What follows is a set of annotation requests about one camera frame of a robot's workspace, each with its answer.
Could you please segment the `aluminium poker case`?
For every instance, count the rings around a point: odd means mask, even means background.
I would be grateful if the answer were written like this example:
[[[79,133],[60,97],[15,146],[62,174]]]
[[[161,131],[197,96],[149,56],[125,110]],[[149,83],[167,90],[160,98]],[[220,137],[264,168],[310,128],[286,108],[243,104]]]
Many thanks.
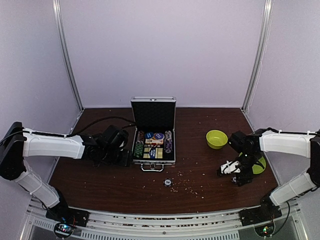
[[[176,164],[176,98],[135,96],[131,99],[135,133],[132,163],[143,172],[162,172]]]

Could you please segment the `purple black chip stack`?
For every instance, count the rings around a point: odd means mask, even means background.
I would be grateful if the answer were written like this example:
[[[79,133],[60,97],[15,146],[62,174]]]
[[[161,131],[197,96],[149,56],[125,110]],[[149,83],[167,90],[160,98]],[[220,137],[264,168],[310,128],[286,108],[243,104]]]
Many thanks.
[[[173,144],[171,141],[166,141],[164,144],[164,151],[169,154],[173,151]]]

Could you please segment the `blue gold card box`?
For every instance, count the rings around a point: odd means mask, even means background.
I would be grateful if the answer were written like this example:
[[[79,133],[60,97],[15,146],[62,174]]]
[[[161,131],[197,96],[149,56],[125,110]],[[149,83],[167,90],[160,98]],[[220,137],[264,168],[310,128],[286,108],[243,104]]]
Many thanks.
[[[146,147],[143,150],[144,159],[162,159],[163,149],[159,147]]]

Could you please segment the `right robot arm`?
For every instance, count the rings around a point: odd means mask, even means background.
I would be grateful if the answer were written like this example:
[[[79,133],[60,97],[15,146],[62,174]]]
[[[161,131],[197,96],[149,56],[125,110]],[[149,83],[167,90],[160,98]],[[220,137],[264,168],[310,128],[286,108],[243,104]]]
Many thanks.
[[[239,186],[251,183],[253,166],[262,166],[266,156],[281,184],[268,192],[260,206],[241,211],[245,219],[255,216],[266,221],[281,215],[280,205],[320,187],[320,132],[289,132],[274,128],[260,128],[250,134],[237,131],[228,144],[239,154],[220,166],[218,173],[233,174]]]

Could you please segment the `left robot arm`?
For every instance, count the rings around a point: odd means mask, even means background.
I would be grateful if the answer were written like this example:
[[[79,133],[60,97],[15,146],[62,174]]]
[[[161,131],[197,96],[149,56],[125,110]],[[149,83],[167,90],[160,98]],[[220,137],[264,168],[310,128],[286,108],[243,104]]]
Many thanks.
[[[29,194],[38,198],[61,222],[72,217],[63,194],[45,183],[25,160],[26,157],[65,157],[100,164],[130,166],[132,153],[125,149],[129,134],[109,126],[96,135],[57,134],[24,128],[14,122],[0,141],[0,176],[14,181]]]

